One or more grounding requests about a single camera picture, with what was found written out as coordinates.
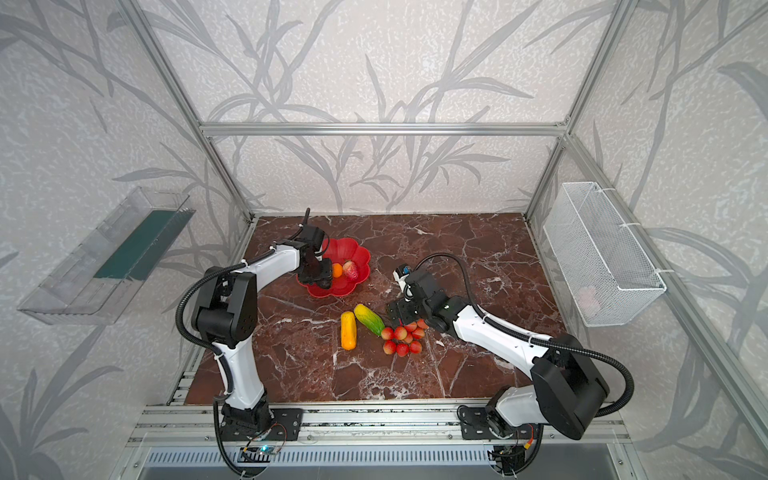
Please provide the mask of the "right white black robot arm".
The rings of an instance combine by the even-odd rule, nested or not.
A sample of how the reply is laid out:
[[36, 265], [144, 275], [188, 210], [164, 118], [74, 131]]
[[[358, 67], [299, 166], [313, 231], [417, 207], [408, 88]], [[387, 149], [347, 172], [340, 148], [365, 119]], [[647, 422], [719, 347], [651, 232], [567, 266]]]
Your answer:
[[579, 341], [564, 334], [549, 342], [461, 296], [449, 296], [424, 269], [399, 266], [393, 277], [402, 295], [387, 305], [395, 324], [422, 320], [443, 334], [474, 344], [512, 364], [531, 384], [501, 388], [486, 404], [487, 428], [498, 438], [522, 426], [549, 425], [572, 440], [583, 437], [610, 392], [593, 359], [580, 354]]

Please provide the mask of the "yellow fake banana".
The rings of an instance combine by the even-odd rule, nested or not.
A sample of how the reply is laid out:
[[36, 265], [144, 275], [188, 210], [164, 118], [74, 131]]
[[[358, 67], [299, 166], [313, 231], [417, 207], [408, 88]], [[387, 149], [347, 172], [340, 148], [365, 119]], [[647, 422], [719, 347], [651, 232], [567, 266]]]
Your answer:
[[340, 342], [346, 351], [357, 346], [357, 319], [351, 311], [345, 311], [340, 317]]

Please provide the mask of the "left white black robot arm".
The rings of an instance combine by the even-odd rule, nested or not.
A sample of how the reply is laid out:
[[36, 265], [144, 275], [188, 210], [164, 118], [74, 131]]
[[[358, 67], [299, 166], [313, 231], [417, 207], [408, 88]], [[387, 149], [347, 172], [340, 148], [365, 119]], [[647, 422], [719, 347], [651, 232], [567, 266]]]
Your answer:
[[177, 329], [214, 354], [225, 386], [222, 401], [229, 408], [253, 411], [266, 401], [252, 347], [258, 293], [288, 274], [306, 285], [329, 287], [331, 261], [322, 257], [328, 242], [322, 229], [304, 221], [296, 233], [267, 252], [209, 269], [183, 294], [176, 310]]

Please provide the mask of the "pink fake strawberry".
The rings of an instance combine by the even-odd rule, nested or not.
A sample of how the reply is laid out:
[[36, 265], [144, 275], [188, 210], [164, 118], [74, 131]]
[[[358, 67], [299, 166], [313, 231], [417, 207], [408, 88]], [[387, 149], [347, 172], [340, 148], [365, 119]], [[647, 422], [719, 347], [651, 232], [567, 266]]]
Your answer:
[[347, 260], [342, 266], [345, 278], [350, 281], [357, 281], [359, 279], [359, 269], [354, 261]]

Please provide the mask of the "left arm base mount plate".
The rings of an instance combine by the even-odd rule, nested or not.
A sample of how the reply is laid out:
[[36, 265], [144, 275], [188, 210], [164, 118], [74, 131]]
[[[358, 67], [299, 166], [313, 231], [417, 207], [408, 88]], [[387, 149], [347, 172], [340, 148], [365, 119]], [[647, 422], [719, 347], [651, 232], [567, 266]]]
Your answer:
[[225, 414], [220, 427], [224, 442], [246, 440], [294, 442], [298, 440], [304, 410], [300, 408], [277, 408], [269, 414], [259, 415], [255, 424], [241, 419], [240, 414]]

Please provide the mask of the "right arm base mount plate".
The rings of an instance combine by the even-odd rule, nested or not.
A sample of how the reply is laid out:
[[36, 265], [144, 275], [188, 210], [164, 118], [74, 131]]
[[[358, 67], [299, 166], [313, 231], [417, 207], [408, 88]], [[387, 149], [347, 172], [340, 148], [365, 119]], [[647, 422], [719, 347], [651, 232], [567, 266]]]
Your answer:
[[488, 416], [484, 407], [460, 405], [456, 410], [463, 440], [512, 440], [528, 442], [536, 437], [532, 424], [511, 427], [493, 414]]

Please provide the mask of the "red fake grape bunch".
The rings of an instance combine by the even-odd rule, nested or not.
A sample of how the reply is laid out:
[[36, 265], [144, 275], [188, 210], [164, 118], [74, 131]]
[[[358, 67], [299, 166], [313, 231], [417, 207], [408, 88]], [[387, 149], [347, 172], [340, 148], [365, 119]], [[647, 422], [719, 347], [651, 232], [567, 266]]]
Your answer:
[[384, 341], [384, 353], [399, 357], [420, 354], [423, 350], [422, 340], [428, 328], [423, 319], [396, 327], [385, 327], [380, 333], [380, 338]]

